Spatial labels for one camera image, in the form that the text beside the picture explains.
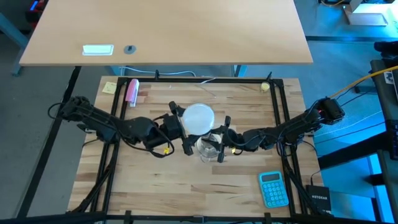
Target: blue device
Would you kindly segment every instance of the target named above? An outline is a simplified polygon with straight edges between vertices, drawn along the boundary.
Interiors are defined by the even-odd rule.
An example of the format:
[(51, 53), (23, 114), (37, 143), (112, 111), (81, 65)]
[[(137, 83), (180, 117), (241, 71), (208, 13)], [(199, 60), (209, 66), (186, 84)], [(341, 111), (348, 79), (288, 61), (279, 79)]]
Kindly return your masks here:
[(259, 183), (267, 208), (283, 207), (289, 204), (282, 174), (279, 171), (259, 174)]

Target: gray floor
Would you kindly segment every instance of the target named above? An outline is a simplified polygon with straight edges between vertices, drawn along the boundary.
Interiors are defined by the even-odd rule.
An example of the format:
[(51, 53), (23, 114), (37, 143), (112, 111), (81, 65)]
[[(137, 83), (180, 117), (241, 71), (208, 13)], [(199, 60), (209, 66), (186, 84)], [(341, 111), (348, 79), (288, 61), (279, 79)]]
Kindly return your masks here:
[[(393, 23), (387, 27), (349, 26), (340, 8), (319, 6), (316, 0), (301, 0), (297, 1), (296, 5), (306, 35), (398, 36)], [(305, 104), (310, 106), (314, 100), (330, 95), (366, 75), (370, 69), (369, 61), (380, 58), (373, 50), (372, 43), (308, 44), (314, 60), (312, 65), (251, 65), (246, 76), (265, 77), (273, 71), (274, 77), (299, 78)], [(52, 122), (47, 117), (47, 108), (60, 101), (73, 68), (27, 67), (23, 69), (20, 77), (12, 77), (9, 71), (19, 49), (4, 35), (0, 35), (0, 49), (0, 142), (3, 146), (0, 150), (0, 218), (9, 218), (15, 214)], [(158, 67), (140, 68), (154, 70)], [(224, 66), (162, 67), (166, 72), (186, 69), (204, 76), (230, 75), (230, 67)], [(103, 67), (83, 67), (73, 94), (84, 95), (94, 100), (100, 77), (103, 75), (107, 75)], [(349, 93), (340, 101), (345, 102), (352, 97), (354, 93)], [(382, 114), (378, 113), (354, 126), (334, 131), (377, 113), (380, 105), (376, 96), (366, 95), (348, 104), (344, 109), (346, 119), (335, 126), (321, 129), (317, 132), (315, 142), (340, 136), (382, 120)], [(382, 127), (376, 127), (357, 135), (317, 144), (316, 147), (319, 154), (326, 154), (364, 139), (381, 129)], [(85, 135), (77, 130), (75, 124), (64, 122), (58, 136), (29, 215), (63, 213), (67, 207)], [(339, 195), (333, 201), (353, 200), (352, 197), (347, 199), (339, 193), (357, 195), (356, 197), (374, 196), (373, 188), (363, 181), (363, 177), (369, 175), (366, 159), (328, 169), (322, 174), (325, 185)], [(364, 203), (360, 200), (355, 202), (356, 206), (358, 203)], [(348, 211), (345, 207), (339, 207), (338, 203), (334, 204), (334, 208), (340, 217), (373, 219), (367, 210)]]

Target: pink marker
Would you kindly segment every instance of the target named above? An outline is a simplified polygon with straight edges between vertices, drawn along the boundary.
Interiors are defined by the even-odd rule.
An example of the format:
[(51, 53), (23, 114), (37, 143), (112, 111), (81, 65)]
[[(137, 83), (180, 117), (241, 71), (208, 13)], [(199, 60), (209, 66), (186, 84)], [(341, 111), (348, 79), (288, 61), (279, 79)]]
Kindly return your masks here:
[(129, 88), (127, 89), (126, 101), (130, 102), (130, 107), (135, 107), (137, 102), (139, 81), (133, 78), (130, 81)]

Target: calculator display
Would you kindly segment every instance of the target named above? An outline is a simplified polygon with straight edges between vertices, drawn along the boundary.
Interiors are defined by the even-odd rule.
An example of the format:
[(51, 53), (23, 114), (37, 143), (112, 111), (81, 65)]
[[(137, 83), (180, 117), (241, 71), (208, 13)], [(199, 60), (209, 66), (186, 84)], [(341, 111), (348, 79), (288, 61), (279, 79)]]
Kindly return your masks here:
[(263, 175), (263, 176), (261, 176), (261, 180), (263, 182), (279, 180), (279, 174)]

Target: desk surface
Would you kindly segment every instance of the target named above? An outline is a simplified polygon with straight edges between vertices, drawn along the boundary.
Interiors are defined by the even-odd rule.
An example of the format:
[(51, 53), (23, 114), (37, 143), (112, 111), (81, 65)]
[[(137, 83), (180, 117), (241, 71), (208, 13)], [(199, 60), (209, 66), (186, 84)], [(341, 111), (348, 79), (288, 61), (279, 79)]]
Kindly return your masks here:
[[(82, 56), (113, 44), (112, 56)], [(136, 46), (132, 55), (127, 45)], [(293, 0), (51, 0), (21, 65), (312, 63)]]
[[(95, 101), (97, 108), (110, 112), (114, 96), (103, 93), (102, 89), (106, 82), (116, 80), (116, 77), (101, 79)], [(305, 109), (299, 80), (285, 79), (284, 82), (290, 115), (296, 116)], [(262, 93), (259, 84), (206, 83), (201, 87), (217, 97), (195, 83), (141, 82), (137, 106), (127, 108), (126, 119), (158, 117), (169, 112), (168, 102), (174, 100), (182, 107), (196, 102), (210, 105), (215, 111), (215, 127), (223, 124), (226, 115), (232, 117), (231, 128), (239, 133), (275, 126), (271, 93)], [(116, 114), (120, 114), (120, 107), (121, 103)], [(94, 138), (94, 134), (87, 135), (86, 141)], [(288, 207), (268, 209), (264, 206), (257, 180), (260, 172), (282, 169), (275, 149), (244, 152), (240, 156), (233, 156), (226, 149), (224, 163), (205, 164), (195, 148), (194, 155), (188, 157), (183, 153), (181, 140), (174, 140), (174, 145), (176, 152), (173, 155), (157, 159), (147, 152), (121, 144), (109, 204), (110, 214), (132, 210), (134, 215), (263, 217), (264, 212), (271, 212), (273, 217), (290, 216)], [(83, 148), (68, 209), (75, 208), (94, 186), (102, 148), (103, 143), (98, 141)], [(311, 174), (319, 170), (317, 156), (306, 144), (298, 146), (297, 154), (303, 184), (309, 184)], [(314, 175), (314, 182), (322, 185), (320, 174)], [(296, 211), (299, 212), (295, 187), (293, 193)]]

